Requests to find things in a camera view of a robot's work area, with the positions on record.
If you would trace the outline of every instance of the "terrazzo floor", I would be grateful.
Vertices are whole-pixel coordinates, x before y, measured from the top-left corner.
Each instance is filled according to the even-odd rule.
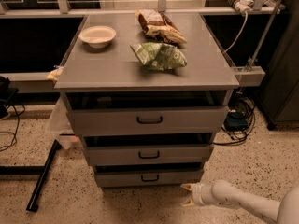
[[[0,152],[0,165],[44,165],[55,138],[55,133],[49,131],[53,108],[26,106],[18,143]],[[299,185],[299,125],[282,125],[268,131],[263,114],[258,109],[255,114],[255,127],[244,145],[215,146],[201,182],[225,179],[244,191],[280,201],[288,190]],[[13,132],[16,123],[14,117],[1,120],[0,130]],[[10,135],[1,133],[1,146],[10,140]],[[218,142],[227,140],[225,133],[216,136]],[[80,144],[56,153],[38,200],[39,209],[27,212],[35,185],[36,179],[0,180],[1,224],[263,223],[243,209],[182,207],[189,193],[180,186],[100,189]]]

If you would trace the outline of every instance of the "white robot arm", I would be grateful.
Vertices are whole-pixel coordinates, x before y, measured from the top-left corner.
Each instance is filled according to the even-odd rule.
[[[183,206],[243,208],[268,224],[299,224],[299,187],[289,191],[280,203],[244,192],[225,180],[181,186],[191,192],[191,198]]]

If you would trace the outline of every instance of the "snack bag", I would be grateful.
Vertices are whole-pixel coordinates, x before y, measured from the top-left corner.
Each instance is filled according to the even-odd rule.
[[[186,43],[186,39],[166,15],[152,9],[136,10],[135,16],[145,35],[164,43]]]
[[[183,53],[170,44],[149,42],[131,45],[131,49],[142,65],[149,70],[163,71],[187,65]]]

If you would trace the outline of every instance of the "drawer handle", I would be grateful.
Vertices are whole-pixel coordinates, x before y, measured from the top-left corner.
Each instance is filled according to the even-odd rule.
[[[143,175],[141,176],[141,181],[145,182],[145,183],[146,182],[157,182],[158,180],[159,180],[159,175],[157,175],[156,178],[153,178],[153,179],[146,179],[143,177]]]
[[[155,156],[142,156],[141,152],[138,153],[140,159],[158,159],[160,157],[160,152],[158,151]]]
[[[158,120],[141,120],[140,117],[137,117],[137,123],[140,124],[157,124],[157,123],[162,123],[163,117],[160,116]]]

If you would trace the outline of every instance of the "white bowl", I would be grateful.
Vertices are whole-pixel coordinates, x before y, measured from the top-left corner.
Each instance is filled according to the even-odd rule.
[[[79,38],[94,49],[102,49],[109,45],[116,35],[116,31],[108,26],[93,26],[83,30]]]

